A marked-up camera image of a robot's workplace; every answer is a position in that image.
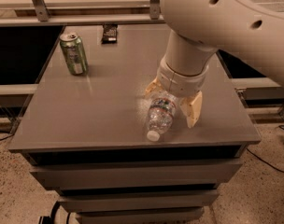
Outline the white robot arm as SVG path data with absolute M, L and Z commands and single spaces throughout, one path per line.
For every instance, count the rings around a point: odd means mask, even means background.
M 201 87 L 219 49 L 284 88 L 284 15 L 249 0 L 150 0 L 150 16 L 171 29 L 156 78 L 145 94 L 168 91 L 180 99 L 191 128 L 200 117 Z

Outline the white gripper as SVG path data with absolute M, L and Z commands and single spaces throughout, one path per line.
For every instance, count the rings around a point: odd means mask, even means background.
M 206 64 L 204 70 L 195 76 L 181 75 L 172 70 L 165 58 L 161 59 L 157 76 L 146 87 L 144 97 L 149 99 L 155 92 L 160 92 L 162 87 L 176 97 L 184 97 L 179 102 L 181 112 L 186 118 L 187 126 L 192 128 L 200 118 L 203 94 L 202 89 L 209 66 Z

